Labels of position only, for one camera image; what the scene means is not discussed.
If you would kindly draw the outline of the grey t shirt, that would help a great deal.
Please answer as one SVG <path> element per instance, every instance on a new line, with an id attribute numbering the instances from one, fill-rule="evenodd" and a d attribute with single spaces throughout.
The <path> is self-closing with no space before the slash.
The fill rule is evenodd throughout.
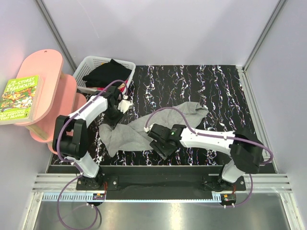
<path id="1" fill-rule="evenodd" d="M 207 106 L 197 102 L 184 102 L 172 109 L 159 111 L 153 117 L 145 115 L 127 125 L 118 124 L 115 129 L 102 124 L 99 127 L 99 136 L 110 157 L 114 157 L 118 151 L 152 150 L 150 142 L 153 139 L 145 133 L 145 123 L 149 121 L 149 125 L 157 123 L 167 128 L 172 128 L 175 124 L 184 125 L 184 119 L 179 113 L 184 115 L 192 128 L 196 128 L 209 110 Z"/>

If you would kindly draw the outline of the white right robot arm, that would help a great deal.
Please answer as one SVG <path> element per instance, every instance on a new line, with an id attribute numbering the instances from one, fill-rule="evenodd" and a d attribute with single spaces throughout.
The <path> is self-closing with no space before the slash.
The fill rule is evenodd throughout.
<path id="1" fill-rule="evenodd" d="M 175 124 L 172 128 L 154 123 L 144 129 L 152 138 L 150 146 L 164 160 L 179 148 L 214 150 L 228 155 L 231 160 L 223 165 L 219 175 L 204 180 L 212 191 L 232 190 L 244 174 L 258 174 L 262 163 L 262 143 L 247 130 L 215 132 Z"/>

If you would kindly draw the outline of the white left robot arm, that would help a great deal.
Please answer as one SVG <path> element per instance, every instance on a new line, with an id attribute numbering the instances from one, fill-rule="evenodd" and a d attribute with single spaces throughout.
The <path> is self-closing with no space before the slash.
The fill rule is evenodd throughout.
<path id="1" fill-rule="evenodd" d="M 115 86 L 97 92 L 77 111 L 56 118 L 52 149 L 63 162 L 74 165 L 81 174 L 80 180 L 86 186 L 97 190 L 103 187 L 103 173 L 88 152 L 88 127 L 100 115 L 106 124 L 114 129 L 123 118 L 118 108 L 123 94 Z"/>

